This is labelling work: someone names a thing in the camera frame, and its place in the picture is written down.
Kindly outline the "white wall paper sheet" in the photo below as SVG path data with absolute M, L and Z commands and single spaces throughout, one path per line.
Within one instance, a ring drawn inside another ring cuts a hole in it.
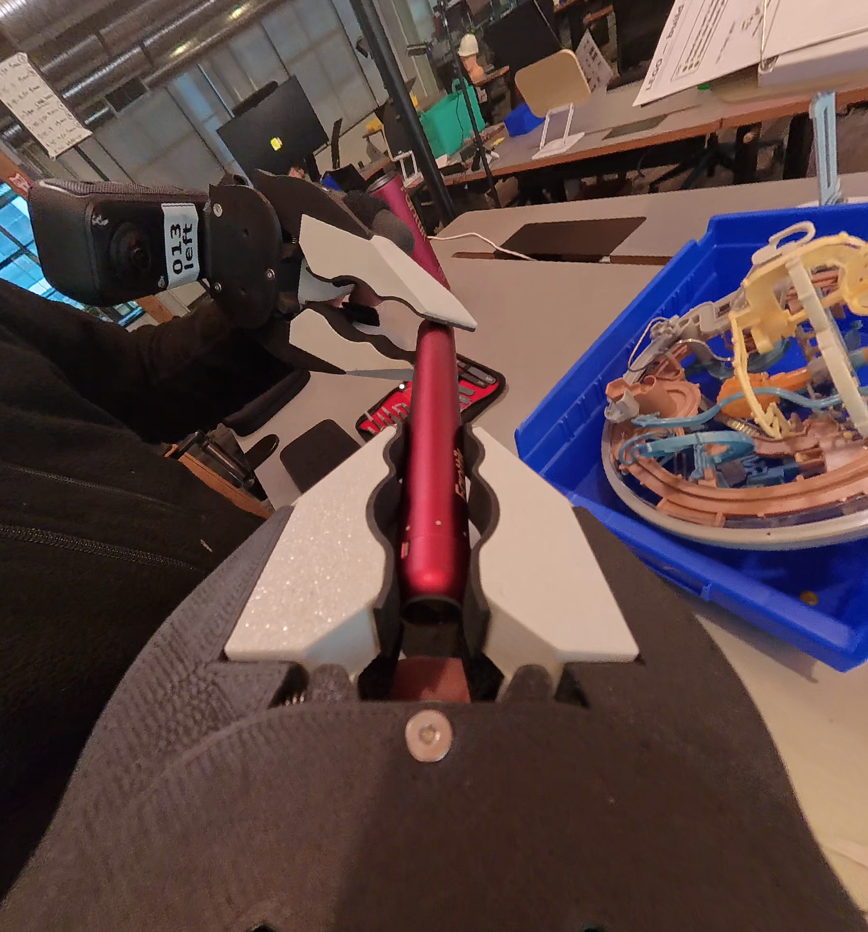
M 50 158 L 57 158 L 93 135 L 25 52 L 14 53 L 0 62 L 0 102 Z

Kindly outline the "wooden white book stand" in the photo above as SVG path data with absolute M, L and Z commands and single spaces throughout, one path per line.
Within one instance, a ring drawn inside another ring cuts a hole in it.
M 743 69 L 729 76 L 748 71 L 756 77 L 758 83 L 758 75 L 755 67 Z M 868 72 L 868 70 L 855 72 L 851 75 L 862 72 Z M 721 78 L 718 78 L 707 84 L 711 87 L 714 82 L 720 79 Z M 822 170 L 823 180 L 821 181 L 820 197 L 820 203 L 822 204 L 835 203 L 836 194 L 840 192 L 839 183 L 836 180 L 836 111 L 838 108 L 839 105 L 836 103 L 836 91 L 827 89 L 815 93 L 810 101 L 809 110 L 806 114 L 791 116 L 790 134 L 785 152 L 785 164 L 797 170 L 791 173 L 790 177 L 802 177 L 805 175 L 808 164 L 810 142 L 814 141 L 817 167 Z

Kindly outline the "small wooden book stand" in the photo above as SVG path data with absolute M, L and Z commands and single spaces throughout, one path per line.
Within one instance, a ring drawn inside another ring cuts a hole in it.
M 575 53 L 560 50 L 520 69 L 515 86 L 536 117 L 543 119 L 534 162 L 569 152 L 586 135 L 577 131 L 577 107 L 591 99 L 591 86 Z

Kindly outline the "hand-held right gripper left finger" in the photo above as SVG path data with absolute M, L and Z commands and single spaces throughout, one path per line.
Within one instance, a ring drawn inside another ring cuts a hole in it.
M 225 644 L 229 660 L 368 666 L 392 655 L 404 439 L 384 428 L 300 496 Z

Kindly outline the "red black tweezers case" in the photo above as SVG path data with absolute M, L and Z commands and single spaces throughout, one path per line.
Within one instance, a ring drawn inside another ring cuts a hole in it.
M 507 387 L 505 376 L 497 370 L 487 367 L 484 364 L 458 355 L 461 359 L 475 365 L 481 370 L 489 373 L 498 379 L 498 389 L 490 397 L 469 403 L 469 400 L 459 392 L 459 410 L 461 424 L 467 425 L 472 423 L 478 416 L 484 413 L 491 405 L 498 402 Z M 413 398 L 414 383 L 410 380 L 401 381 L 394 389 L 390 390 L 380 401 L 368 407 L 368 409 L 358 417 L 356 430 L 360 437 L 368 441 L 371 437 L 378 435 L 381 430 L 397 426 L 406 421 L 410 416 L 410 408 Z

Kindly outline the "black metal pole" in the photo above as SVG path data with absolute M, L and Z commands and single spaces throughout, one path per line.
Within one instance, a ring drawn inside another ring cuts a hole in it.
M 404 124 L 405 133 L 412 143 L 418 166 L 440 220 L 448 226 L 456 218 L 454 204 L 417 116 L 417 110 L 412 103 L 397 57 L 385 33 L 380 14 L 372 1 L 351 1 L 350 6 L 353 8 L 362 35 L 370 49 L 370 55 L 375 61 L 394 108 Z

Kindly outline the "plastic marble maze toy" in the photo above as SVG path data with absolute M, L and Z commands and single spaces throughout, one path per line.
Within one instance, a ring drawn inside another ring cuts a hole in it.
M 640 518 L 693 542 L 868 538 L 868 239 L 803 222 L 739 288 L 655 317 L 605 388 L 602 464 Z

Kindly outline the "person's black jacket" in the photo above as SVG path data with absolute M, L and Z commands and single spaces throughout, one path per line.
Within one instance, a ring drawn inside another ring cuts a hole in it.
M 262 524 L 162 446 L 278 381 L 158 380 L 127 332 L 0 278 L 0 902 L 126 670 Z

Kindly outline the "long grey background table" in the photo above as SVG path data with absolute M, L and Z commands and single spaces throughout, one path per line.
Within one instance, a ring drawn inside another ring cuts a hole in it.
M 709 89 L 689 89 L 669 98 L 634 106 L 640 85 L 597 92 L 575 107 L 570 129 L 583 133 L 563 153 L 535 156 L 542 130 L 504 137 L 491 165 L 495 181 L 590 177 L 670 164 L 721 131 L 806 114 L 813 95 L 836 91 L 839 106 L 868 101 L 868 72 L 805 81 L 789 87 L 760 87 L 751 72 L 715 81 Z

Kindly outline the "printed instruction sheet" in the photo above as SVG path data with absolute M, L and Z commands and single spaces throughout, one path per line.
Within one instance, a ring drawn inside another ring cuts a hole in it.
M 763 87 L 868 70 L 868 1 L 675 2 L 634 106 L 755 67 Z

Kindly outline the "red electric screwdriver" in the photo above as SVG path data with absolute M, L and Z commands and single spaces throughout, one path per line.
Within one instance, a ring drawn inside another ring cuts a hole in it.
M 456 623 L 462 616 L 471 554 L 462 439 L 454 335 L 425 321 L 402 480 L 398 569 L 407 623 Z

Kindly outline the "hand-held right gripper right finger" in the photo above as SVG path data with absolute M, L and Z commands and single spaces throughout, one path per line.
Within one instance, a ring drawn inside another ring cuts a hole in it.
M 494 666 L 631 662 L 638 645 L 569 500 L 478 426 L 465 434 L 479 540 L 464 634 Z

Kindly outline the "black computer monitor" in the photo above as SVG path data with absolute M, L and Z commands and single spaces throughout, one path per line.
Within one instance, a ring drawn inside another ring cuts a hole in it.
M 300 168 L 317 182 L 315 152 L 329 142 L 295 76 L 271 81 L 242 100 L 217 134 L 247 178 L 257 169 L 286 175 Z

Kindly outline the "black desk mat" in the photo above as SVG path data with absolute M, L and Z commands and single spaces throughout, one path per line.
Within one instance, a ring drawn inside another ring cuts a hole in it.
M 358 440 L 335 420 L 326 418 L 285 446 L 279 460 L 296 489 L 305 493 L 358 449 Z

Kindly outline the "blue plastic bin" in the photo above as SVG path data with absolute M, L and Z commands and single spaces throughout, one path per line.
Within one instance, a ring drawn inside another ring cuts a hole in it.
M 868 233 L 868 201 L 714 217 L 589 346 L 515 431 L 520 458 L 589 511 L 645 565 L 838 671 L 868 660 L 868 535 L 825 546 L 733 549 L 665 533 L 603 476 L 603 379 L 661 312 L 731 289 L 773 232 L 813 221 L 823 233 Z

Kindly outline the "magenta metal tube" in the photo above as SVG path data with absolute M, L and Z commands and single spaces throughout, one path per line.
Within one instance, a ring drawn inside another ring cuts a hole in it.
M 428 240 L 428 235 L 401 177 L 394 174 L 379 176 L 369 184 L 367 193 L 381 200 L 394 216 L 409 227 L 414 237 L 412 259 L 447 290 L 450 290 L 450 283 Z

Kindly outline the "person's left forearm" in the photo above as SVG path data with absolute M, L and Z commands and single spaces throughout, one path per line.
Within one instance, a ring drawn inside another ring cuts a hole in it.
M 239 325 L 212 297 L 201 297 L 187 314 L 126 333 L 154 378 L 221 373 L 272 384 L 293 372 L 292 364 L 268 351 L 257 330 Z

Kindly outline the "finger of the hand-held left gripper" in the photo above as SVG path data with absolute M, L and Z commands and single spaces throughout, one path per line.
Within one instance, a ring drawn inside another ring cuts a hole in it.
M 475 319 L 446 286 L 384 237 L 365 239 L 304 215 L 299 245 L 309 271 L 319 280 L 335 285 L 361 283 L 377 297 L 398 301 L 426 320 L 462 330 L 477 328 Z
M 408 379 L 416 352 L 406 349 L 396 333 L 348 320 L 343 309 L 306 307 L 288 325 L 288 345 L 307 358 L 312 371 L 357 378 Z

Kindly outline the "green tote bag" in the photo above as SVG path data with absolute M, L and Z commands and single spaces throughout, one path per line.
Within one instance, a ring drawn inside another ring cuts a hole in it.
M 451 93 L 418 114 L 436 159 L 456 154 L 465 141 L 472 138 L 470 116 L 475 118 L 477 130 L 483 131 L 485 121 L 477 91 L 468 81 L 460 82 L 459 79 L 453 81 Z

